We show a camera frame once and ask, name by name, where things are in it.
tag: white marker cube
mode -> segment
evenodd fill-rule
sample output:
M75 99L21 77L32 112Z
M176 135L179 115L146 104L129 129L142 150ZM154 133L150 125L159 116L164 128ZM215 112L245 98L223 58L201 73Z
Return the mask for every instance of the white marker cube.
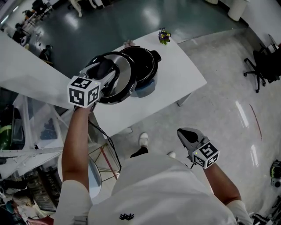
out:
M220 152L210 143L204 144L201 148L193 152L193 162L207 169L219 158Z
M100 82L74 76L67 85L68 102L70 104L88 108L99 99Z

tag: white t-shirt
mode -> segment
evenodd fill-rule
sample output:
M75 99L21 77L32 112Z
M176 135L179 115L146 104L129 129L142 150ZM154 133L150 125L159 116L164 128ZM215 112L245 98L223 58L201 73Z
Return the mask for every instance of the white t-shirt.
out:
M252 225L242 201L226 207L187 166L152 153L128 159L112 196L97 205L81 183L63 182L54 225L77 216L88 225Z

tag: forearm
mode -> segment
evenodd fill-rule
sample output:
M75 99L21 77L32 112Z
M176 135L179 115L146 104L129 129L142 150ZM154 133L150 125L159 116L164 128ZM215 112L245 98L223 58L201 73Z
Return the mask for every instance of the forearm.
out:
M71 118L62 153L63 181L76 180L89 189L88 181L88 115L79 108Z
M241 200L240 193L235 184L216 163L205 169L204 172L215 196L222 203L227 205L234 200Z

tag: white trash bin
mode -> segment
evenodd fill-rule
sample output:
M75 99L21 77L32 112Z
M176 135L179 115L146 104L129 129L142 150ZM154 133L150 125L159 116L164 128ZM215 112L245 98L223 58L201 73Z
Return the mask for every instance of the white trash bin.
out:
M239 21L249 1L250 0L233 0L228 16L234 21Z
M205 1L214 5L217 5L219 3L219 0L205 0Z

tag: green floor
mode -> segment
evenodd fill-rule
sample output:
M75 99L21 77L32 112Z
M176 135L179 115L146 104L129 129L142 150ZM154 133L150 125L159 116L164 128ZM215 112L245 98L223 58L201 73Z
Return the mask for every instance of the green floor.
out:
M88 4L82 7L82 18L74 9L68 10L68 5L61 5L36 28L42 34L39 41L54 46L54 68L68 77L76 75L94 56L161 27L178 43L244 27L229 19L219 6L203 0L120 0L101 10ZM31 51L38 55L34 36Z

